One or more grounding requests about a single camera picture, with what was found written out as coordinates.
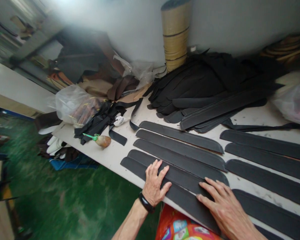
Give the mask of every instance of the hand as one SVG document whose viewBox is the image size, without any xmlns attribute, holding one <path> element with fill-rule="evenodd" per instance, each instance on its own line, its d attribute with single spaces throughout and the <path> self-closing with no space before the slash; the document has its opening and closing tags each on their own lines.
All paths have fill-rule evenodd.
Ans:
<svg viewBox="0 0 300 240">
<path fill-rule="evenodd" d="M 160 190 L 162 180 L 169 170 L 169 166 L 165 166 L 160 171 L 158 176 L 158 169 L 161 164 L 162 160 L 158 161 L 156 159 L 154 163 L 150 164 L 150 166 L 147 168 L 146 183 L 144 184 L 142 190 L 143 196 L 153 207 L 163 200 L 164 196 L 172 185 L 171 182 L 167 182 Z"/>
<path fill-rule="evenodd" d="M 266 239 L 253 225 L 249 216 L 244 212 L 241 204 L 232 190 L 222 182 L 205 178 L 210 184 L 200 182 L 200 186 L 214 198 L 214 202 L 201 194 L 197 199 L 209 208 L 221 231 L 230 240 L 260 240 Z"/>
</svg>

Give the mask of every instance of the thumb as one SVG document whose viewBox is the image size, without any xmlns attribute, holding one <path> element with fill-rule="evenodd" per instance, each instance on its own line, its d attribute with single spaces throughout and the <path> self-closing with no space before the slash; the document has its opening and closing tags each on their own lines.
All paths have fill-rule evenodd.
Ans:
<svg viewBox="0 0 300 240">
<path fill-rule="evenodd" d="M 160 198 L 163 199 L 164 196 L 167 194 L 169 188 L 172 186 L 171 182 L 167 182 L 160 190 Z"/>
</svg>

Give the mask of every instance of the floor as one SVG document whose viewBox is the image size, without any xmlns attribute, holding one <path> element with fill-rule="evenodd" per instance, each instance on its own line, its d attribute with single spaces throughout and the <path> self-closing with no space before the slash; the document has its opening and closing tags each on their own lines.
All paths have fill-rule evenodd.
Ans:
<svg viewBox="0 0 300 240">
<path fill-rule="evenodd" d="M 13 119 L 1 132 L 11 137 L 0 151 L 11 160 L 8 176 L 19 218 L 33 240 L 111 239 L 140 188 L 107 168 L 55 171 L 38 157 L 33 122 Z M 137 239 L 154 239 L 158 209 L 147 217 Z"/>
</svg>

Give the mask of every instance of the green nozzle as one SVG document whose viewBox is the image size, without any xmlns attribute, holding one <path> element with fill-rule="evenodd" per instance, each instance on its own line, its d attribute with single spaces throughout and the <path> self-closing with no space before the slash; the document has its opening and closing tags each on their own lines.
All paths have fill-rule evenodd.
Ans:
<svg viewBox="0 0 300 240">
<path fill-rule="evenodd" d="M 94 141 L 97 141 L 98 140 L 98 136 L 100 136 L 99 134 L 95 134 L 94 136 L 90 136 L 90 135 L 85 134 L 85 133 L 83 133 L 83 135 L 92 138 Z"/>
</svg>

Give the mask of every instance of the gray wall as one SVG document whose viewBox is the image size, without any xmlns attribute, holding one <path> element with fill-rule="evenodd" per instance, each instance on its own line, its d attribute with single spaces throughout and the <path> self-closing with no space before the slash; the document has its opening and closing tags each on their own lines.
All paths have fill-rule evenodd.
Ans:
<svg viewBox="0 0 300 240">
<path fill-rule="evenodd" d="M 166 0 L 73 0 L 64 16 L 107 31 L 128 60 L 164 63 L 160 7 Z M 300 0 L 193 0 L 189 45 L 234 55 L 300 31 Z"/>
</svg>

